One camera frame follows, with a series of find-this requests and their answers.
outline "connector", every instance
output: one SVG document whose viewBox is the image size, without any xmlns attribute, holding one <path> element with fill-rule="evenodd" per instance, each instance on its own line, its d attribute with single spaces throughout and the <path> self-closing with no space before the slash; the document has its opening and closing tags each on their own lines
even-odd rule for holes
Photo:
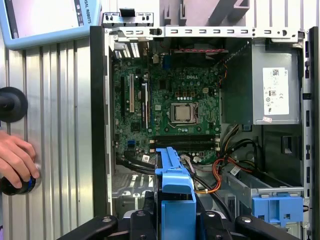
<svg viewBox="0 0 320 240">
<path fill-rule="evenodd" d="M 129 75 L 129 99 L 130 113 L 135 112 L 135 78 L 133 74 Z"/>
</svg>

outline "cpu socket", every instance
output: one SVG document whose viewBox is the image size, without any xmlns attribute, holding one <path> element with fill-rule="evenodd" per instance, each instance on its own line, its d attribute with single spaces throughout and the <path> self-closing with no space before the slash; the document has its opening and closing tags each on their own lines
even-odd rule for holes
<svg viewBox="0 0 320 240">
<path fill-rule="evenodd" d="M 172 103 L 170 106 L 170 120 L 172 124 L 197 124 L 198 103 Z"/>
</svg>

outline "motherboard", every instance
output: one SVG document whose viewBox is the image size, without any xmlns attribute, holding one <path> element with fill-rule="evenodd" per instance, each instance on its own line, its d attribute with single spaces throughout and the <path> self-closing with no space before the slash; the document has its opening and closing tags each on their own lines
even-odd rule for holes
<svg viewBox="0 0 320 240">
<path fill-rule="evenodd" d="M 156 148 L 173 147 L 195 163 L 217 159 L 220 97 L 213 67 L 173 68 L 169 55 L 121 59 L 113 65 L 113 85 L 118 156 L 131 152 L 148 162 Z"/>
</svg>

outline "black knob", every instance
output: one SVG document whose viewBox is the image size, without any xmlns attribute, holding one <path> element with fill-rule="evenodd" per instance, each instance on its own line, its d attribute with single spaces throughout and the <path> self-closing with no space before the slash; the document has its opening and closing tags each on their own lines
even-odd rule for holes
<svg viewBox="0 0 320 240">
<path fill-rule="evenodd" d="M 25 94 L 15 87 L 0 89 L 0 121 L 14 123 L 22 119 L 28 111 Z"/>
<path fill-rule="evenodd" d="M 6 195 L 17 195 L 17 194 L 27 194 L 29 193 L 32 189 L 34 189 L 36 185 L 36 179 L 33 178 L 32 176 L 30 177 L 30 180 L 28 182 L 25 182 L 20 178 L 22 182 L 22 187 L 21 188 L 15 188 L 11 182 L 9 182 L 8 179 L 5 177 L 0 179 L 0 191 Z"/>
</svg>

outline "blue drive bay bracket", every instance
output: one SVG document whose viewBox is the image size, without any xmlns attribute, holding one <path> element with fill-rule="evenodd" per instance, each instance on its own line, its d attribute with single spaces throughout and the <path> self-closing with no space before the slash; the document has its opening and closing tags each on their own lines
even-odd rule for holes
<svg viewBox="0 0 320 240">
<path fill-rule="evenodd" d="M 300 196 L 253 197 L 252 215 L 284 228 L 287 223 L 304 220 L 304 200 Z"/>
<path fill-rule="evenodd" d="M 172 147 L 157 148 L 161 154 L 162 168 L 155 169 L 162 176 L 162 192 L 166 194 L 191 195 L 190 200 L 163 200 L 161 202 L 161 239 L 196 239 L 196 196 L 192 178 L 180 163 Z"/>
</svg>

